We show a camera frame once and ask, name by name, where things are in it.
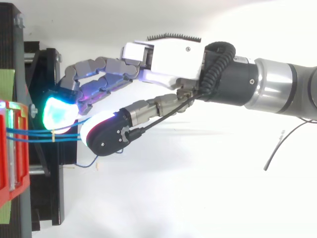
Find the glowing fingertip sensor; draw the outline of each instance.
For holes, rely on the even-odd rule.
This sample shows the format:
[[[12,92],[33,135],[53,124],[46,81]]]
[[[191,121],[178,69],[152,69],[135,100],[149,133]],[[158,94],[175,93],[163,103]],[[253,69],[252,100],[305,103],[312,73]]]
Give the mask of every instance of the glowing fingertip sensor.
[[[58,129],[74,124],[78,115],[78,106],[49,97],[43,112],[43,124],[46,129]],[[67,132],[69,128],[54,131],[56,134]]]
[[[102,111],[93,117],[91,117],[88,121],[86,121],[83,126],[80,129],[80,138],[83,141],[83,143],[87,146],[87,136],[88,133],[99,123],[114,117],[115,115],[113,113]]]

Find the black cylinder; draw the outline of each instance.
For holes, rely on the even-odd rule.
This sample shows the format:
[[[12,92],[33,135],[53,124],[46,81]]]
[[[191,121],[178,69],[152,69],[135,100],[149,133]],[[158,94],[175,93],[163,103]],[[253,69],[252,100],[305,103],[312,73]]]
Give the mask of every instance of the black cylinder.
[[[211,67],[221,54],[206,51],[204,69]],[[220,80],[216,82],[215,90],[200,100],[225,103],[236,106],[246,104],[258,84],[258,68],[256,64],[244,57],[235,57],[222,72]]]

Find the green paper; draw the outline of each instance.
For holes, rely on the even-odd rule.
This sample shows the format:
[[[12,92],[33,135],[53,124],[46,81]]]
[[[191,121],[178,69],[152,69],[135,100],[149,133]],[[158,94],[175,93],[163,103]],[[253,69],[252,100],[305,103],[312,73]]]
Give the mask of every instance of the green paper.
[[[14,69],[0,69],[0,99],[12,101]]]
[[[9,224],[11,215],[11,201],[0,207],[0,224]]]

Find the coiled cable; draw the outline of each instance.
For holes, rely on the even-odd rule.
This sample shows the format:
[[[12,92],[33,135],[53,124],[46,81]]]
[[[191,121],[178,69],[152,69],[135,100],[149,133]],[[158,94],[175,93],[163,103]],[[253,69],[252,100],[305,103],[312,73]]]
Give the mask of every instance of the coiled cable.
[[[234,46],[227,42],[214,42],[205,47],[206,51],[221,53],[217,60],[208,69],[201,79],[199,94],[201,99],[208,102],[215,90],[217,82],[221,78],[222,72],[228,67],[236,54]]]

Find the wire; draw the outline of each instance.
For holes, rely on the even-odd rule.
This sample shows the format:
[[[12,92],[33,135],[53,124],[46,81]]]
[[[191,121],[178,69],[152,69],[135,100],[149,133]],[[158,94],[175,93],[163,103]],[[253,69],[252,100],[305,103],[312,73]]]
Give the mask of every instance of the wire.
[[[8,140],[18,141],[18,142],[26,142],[26,143],[50,143],[53,142],[52,140],[25,140],[25,139],[18,139],[14,137],[6,137]],[[66,141],[80,141],[81,139],[73,139],[73,138],[67,138],[67,139],[56,139],[55,142],[66,142]]]
[[[94,162],[97,160],[97,158],[98,158],[98,155],[94,158],[94,160],[89,165],[80,165],[78,163],[75,163],[74,165],[76,165],[78,167],[81,167],[81,168],[88,168],[88,167],[90,167],[91,165],[94,164]]]
[[[73,125],[65,126],[65,127],[58,128],[58,129],[54,129],[54,131],[63,130],[63,129],[67,129],[67,128],[70,128],[70,127],[74,127],[74,126],[83,124],[83,123],[85,123],[88,119],[90,119],[90,118],[87,118],[87,119],[82,120],[82,121],[80,121],[80,122],[74,123]],[[13,129],[13,128],[7,128],[7,129],[10,129],[10,131],[14,131],[14,132],[24,132],[24,131],[27,131],[27,132],[32,132],[32,133],[47,133],[47,132],[52,132],[52,131],[53,131],[53,130],[20,130],[20,129]]]
[[[142,128],[142,134],[144,132],[146,132],[148,129],[152,128],[153,126],[159,124],[160,122],[164,121],[165,119],[169,118],[170,116],[172,116],[173,114],[177,113],[180,109],[182,109],[184,106],[186,106],[187,104],[189,104],[191,101],[198,99],[199,97],[201,97],[201,94],[196,94],[195,96],[187,99],[184,103],[182,103],[181,105],[179,105],[177,108],[175,108],[174,110],[172,110],[171,112],[169,112],[168,114],[162,116],[160,119],[156,120],[155,122],[147,125],[146,127]]]
[[[277,144],[276,148],[274,149],[273,153],[271,154],[270,158],[268,159],[266,165],[265,165],[264,168],[263,168],[265,171],[267,171],[267,169],[268,169],[270,163],[272,162],[272,159],[273,159],[275,153],[277,152],[278,148],[283,144],[283,142],[284,142],[294,131],[296,131],[298,128],[300,128],[301,126],[303,126],[303,125],[305,125],[305,124],[307,124],[307,123],[310,123],[310,121],[309,121],[309,120],[308,120],[308,121],[305,121],[304,123],[302,123],[302,124],[298,125],[297,127],[295,127],[290,133],[287,134],[287,136],[286,136],[281,142],[279,142],[279,143]]]
[[[35,137],[52,137],[52,134],[36,134],[31,132],[14,132],[11,130],[7,130],[8,133],[18,134],[18,135],[28,135],[28,136],[35,136]],[[77,137],[80,136],[80,134],[55,134],[55,137]]]
[[[303,120],[303,121],[305,121],[305,122],[307,122],[307,123],[312,123],[312,124],[317,124],[317,121],[315,121],[315,120],[306,120],[306,119],[304,119],[304,118],[299,118],[300,120]]]

